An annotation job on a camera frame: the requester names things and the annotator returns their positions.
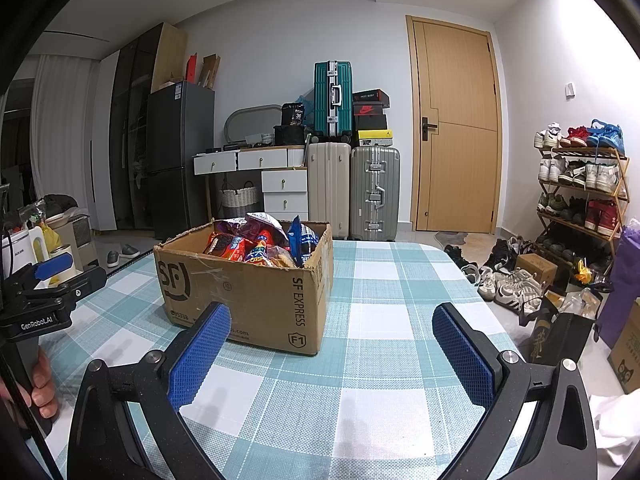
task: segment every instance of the light switch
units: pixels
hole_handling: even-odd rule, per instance
[[[564,95],[567,99],[573,99],[575,97],[575,88],[573,83],[567,83],[564,85]]]

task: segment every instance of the white desk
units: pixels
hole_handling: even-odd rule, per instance
[[[212,218],[209,192],[212,173],[269,170],[262,172],[265,212],[278,220],[293,220],[298,214],[300,219],[307,220],[306,168],[301,168],[304,155],[304,146],[271,146],[194,157],[193,172],[205,176],[207,215]]]

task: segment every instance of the black refrigerator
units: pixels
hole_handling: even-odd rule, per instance
[[[209,221],[204,179],[193,174],[193,156],[213,148],[214,101],[213,90],[187,82],[149,96],[146,167],[158,239]]]

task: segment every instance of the gray suitcase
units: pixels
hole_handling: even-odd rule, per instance
[[[400,152],[361,146],[351,152],[351,237],[390,241],[398,232]]]
[[[309,220],[329,222],[334,238],[349,236],[349,164],[351,146],[343,142],[310,144]]]

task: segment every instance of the purple bag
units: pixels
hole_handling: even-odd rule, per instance
[[[640,297],[640,228],[637,228],[640,227],[640,222],[633,219],[630,223],[633,228],[622,228],[611,269],[610,279],[614,291],[609,294],[598,316],[600,337],[609,348],[616,344],[634,301]]]

